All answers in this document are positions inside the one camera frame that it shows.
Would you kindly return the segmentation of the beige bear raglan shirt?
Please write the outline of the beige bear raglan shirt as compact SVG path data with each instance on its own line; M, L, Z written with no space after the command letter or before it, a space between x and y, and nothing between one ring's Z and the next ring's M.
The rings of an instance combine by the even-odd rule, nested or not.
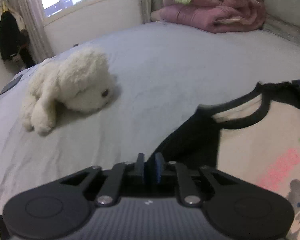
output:
M292 82L258 83L230 102L199 106L156 152L286 197L295 213L288 238L300 239L300 92Z

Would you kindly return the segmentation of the grey padded headboard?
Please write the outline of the grey padded headboard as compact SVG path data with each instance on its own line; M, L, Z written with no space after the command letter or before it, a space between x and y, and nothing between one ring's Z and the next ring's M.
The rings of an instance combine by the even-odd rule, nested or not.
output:
M300 46L300 0L264 0L267 18L263 30Z

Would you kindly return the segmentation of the pink rolled quilt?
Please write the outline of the pink rolled quilt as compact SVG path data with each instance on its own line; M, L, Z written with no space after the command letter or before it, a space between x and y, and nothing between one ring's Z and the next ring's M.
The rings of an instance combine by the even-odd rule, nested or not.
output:
M227 33L262 27L267 13L262 0L192 0L190 4L163 0L158 15L162 21Z

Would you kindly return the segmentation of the white plush dog toy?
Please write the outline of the white plush dog toy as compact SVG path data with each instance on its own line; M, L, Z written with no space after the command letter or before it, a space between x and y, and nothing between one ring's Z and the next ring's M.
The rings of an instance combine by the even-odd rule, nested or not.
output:
M57 121L57 104L79 113L101 110L114 93L106 53L84 47L62 60L46 59L31 76L24 95L20 119L27 131L46 135Z

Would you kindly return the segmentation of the dark tablet on bed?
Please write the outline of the dark tablet on bed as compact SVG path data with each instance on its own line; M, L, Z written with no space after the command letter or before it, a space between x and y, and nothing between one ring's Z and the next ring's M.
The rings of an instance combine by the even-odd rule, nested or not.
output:
M12 81L10 81L8 84L6 84L0 92L0 96L2 94L6 93L7 91L9 91L10 89L12 89L14 86L16 86L19 83L19 81L21 80L22 77L23 77L23 75L19 75L18 77L16 77Z

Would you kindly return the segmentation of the grey bed sheet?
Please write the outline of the grey bed sheet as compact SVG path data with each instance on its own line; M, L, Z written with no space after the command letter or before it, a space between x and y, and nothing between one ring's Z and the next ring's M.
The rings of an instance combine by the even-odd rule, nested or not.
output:
M83 227L58 239L232 239L209 226L200 209L181 204L177 186L157 184L156 148L201 105L230 102L258 83L300 79L300 47L262 30L211 34L169 23L89 46L104 48L119 85L104 110L81 115L61 108L56 128L42 137L18 118L38 67L20 73L19 83L0 96L0 239L23 239L2 224L15 195L92 166L134 163L140 153L144 178L129 172L114 205L96 208Z

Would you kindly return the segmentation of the dark jacket on rack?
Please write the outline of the dark jacket on rack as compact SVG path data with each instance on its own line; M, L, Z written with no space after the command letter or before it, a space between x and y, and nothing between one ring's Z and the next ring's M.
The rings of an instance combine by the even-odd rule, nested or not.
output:
M36 65L29 51L30 37L23 17L2 2L0 19L0 54L3 61L19 56L26 68Z

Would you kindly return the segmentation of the left grey curtain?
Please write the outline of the left grey curtain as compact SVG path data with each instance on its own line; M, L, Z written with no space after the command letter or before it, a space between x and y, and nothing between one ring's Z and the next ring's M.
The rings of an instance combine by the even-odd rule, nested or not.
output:
M39 63L53 57L55 54L44 31L42 6L39 0L4 0L4 2L23 18L34 60Z

